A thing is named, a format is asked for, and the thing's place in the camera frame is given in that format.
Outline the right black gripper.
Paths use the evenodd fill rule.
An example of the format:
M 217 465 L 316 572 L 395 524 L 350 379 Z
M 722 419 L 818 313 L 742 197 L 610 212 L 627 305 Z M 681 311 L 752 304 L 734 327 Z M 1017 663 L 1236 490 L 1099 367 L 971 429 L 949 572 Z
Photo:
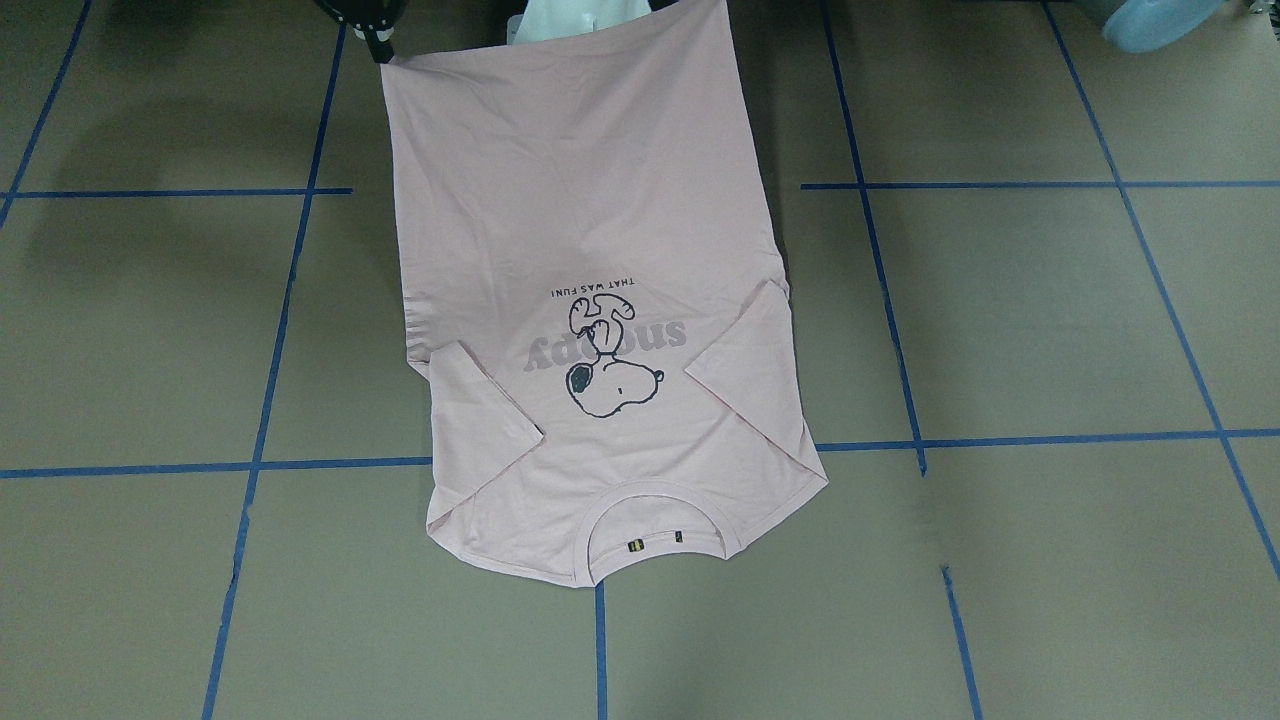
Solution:
M 364 32 L 364 41 L 376 64 L 387 64 L 394 58 L 390 37 L 404 13 L 406 1 L 316 0 L 315 5 L 335 23 Z

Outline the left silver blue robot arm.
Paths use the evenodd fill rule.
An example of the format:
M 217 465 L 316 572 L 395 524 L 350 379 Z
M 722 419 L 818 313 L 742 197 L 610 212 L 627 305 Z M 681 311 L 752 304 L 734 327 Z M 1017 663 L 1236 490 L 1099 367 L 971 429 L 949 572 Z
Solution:
M 1213 15 L 1222 1 L 1092 1 L 1103 38 L 1116 49 L 1152 53 L 1189 35 Z

